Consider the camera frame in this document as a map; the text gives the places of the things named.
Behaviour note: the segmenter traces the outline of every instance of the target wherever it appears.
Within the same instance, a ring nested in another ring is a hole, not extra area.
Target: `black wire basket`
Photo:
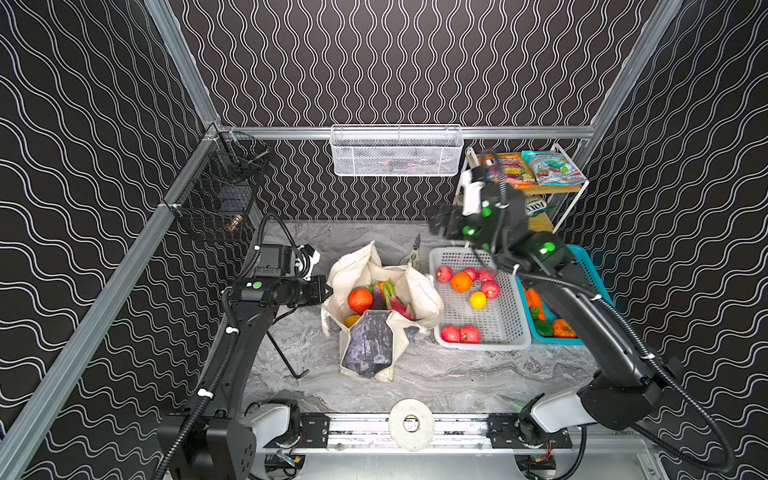
[[[210,152],[194,179],[187,185],[181,205],[172,211],[185,233],[196,241],[250,241],[253,224],[249,218],[255,187],[244,170],[233,168],[224,159],[227,152]]]
[[[222,132],[223,148],[212,152],[227,176],[238,184],[261,174],[270,161],[272,148],[261,140],[241,132]]]

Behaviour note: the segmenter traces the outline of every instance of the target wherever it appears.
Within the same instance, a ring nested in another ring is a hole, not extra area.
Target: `red apple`
[[[494,299],[498,296],[498,293],[502,291],[501,288],[499,288],[498,283],[488,280],[482,283],[480,286],[480,291],[485,294],[485,296],[488,297],[488,299]]]
[[[442,338],[444,342],[459,343],[461,340],[461,332],[457,326],[446,325],[440,330],[440,338]]]
[[[448,283],[453,278],[453,270],[451,270],[450,266],[443,265],[437,269],[435,275],[440,283]]]
[[[496,280],[496,275],[491,273],[489,270],[486,270],[485,268],[481,268],[479,278],[481,282],[487,282],[489,280],[494,281]]]
[[[475,281],[478,279],[478,276],[480,276],[480,274],[478,273],[478,271],[477,271],[477,270],[475,270],[475,269],[474,269],[474,268],[472,268],[472,267],[469,267],[469,268],[465,268],[465,269],[464,269],[464,272],[465,272],[467,275],[469,275],[469,278],[471,278],[473,282],[475,282]]]
[[[474,325],[464,325],[460,330],[462,343],[480,343],[480,330]]]

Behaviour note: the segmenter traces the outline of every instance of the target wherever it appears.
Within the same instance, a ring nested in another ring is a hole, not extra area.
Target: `marble tabletop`
[[[371,240],[385,265],[399,264],[422,235],[423,270],[429,251],[449,246],[413,223],[288,223],[298,244],[322,253],[314,273],[328,273],[339,257]],[[272,222],[267,243],[286,243]],[[271,343],[262,343],[248,379],[243,404],[271,398],[297,399],[305,412],[388,412],[402,399],[424,402],[433,412],[517,412],[533,396],[585,384],[597,369],[583,346],[531,345],[512,352],[471,352],[446,349],[432,332],[419,334],[396,363],[393,382],[344,376],[339,373],[339,338],[326,337],[320,327],[320,307],[297,310],[270,332],[297,372],[294,379]]]

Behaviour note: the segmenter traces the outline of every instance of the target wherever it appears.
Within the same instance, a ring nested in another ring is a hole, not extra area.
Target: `teal plastic basket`
[[[589,257],[589,254],[587,254],[587,251],[584,250],[581,247],[578,247],[576,245],[568,245],[568,248],[571,249],[571,252],[576,256],[576,261],[581,266],[581,268],[584,269],[584,274],[589,279],[590,283],[592,283],[592,286],[602,295],[603,298],[605,298],[611,305],[614,304],[613,300],[611,300],[611,296],[608,294],[608,291],[605,289],[605,285],[603,284],[603,281],[600,280],[600,276],[598,275],[598,271],[594,268],[594,264],[592,263],[592,259]],[[515,277],[515,280],[518,282],[518,288],[520,289],[520,297],[525,301],[525,290],[523,289],[523,284],[520,283],[520,279]],[[531,317],[531,310],[528,309],[528,305],[525,305],[525,318],[528,320],[528,326],[531,329],[531,343],[554,343],[557,345],[584,345],[584,342],[582,342],[579,339],[559,339],[554,337],[546,337],[541,336],[536,331],[536,327],[533,325],[533,317]],[[552,323],[553,320],[555,320],[557,317],[550,311],[549,308],[545,306],[544,308],[544,318],[549,322]]]

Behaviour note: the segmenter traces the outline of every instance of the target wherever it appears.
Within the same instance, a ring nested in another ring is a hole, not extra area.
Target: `wavy line pattern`
[[[142,2],[0,12],[1,439],[203,126]]]
[[[225,124],[587,124],[655,0],[173,0]],[[294,220],[424,220],[458,176],[339,178],[281,141],[257,199]]]
[[[141,0],[0,12],[2,440],[204,126]],[[160,454],[141,443],[156,446],[161,413],[197,381],[216,288],[242,253],[167,235],[26,477],[153,468]]]
[[[235,136],[235,153],[256,147]],[[480,152],[548,149],[553,140],[466,141]],[[570,154],[577,141],[560,141]],[[424,220],[436,204],[453,201],[455,177],[339,177],[324,141],[279,141],[260,177],[256,203],[262,212],[293,220]]]
[[[766,478],[768,2],[689,0],[587,166],[566,222],[643,338],[683,360],[684,385],[737,449],[707,474],[662,455],[670,478]],[[719,458],[670,396],[647,419],[683,450]]]
[[[194,391],[222,316],[218,292],[247,248],[197,244],[171,227],[24,478],[151,476],[157,425]]]

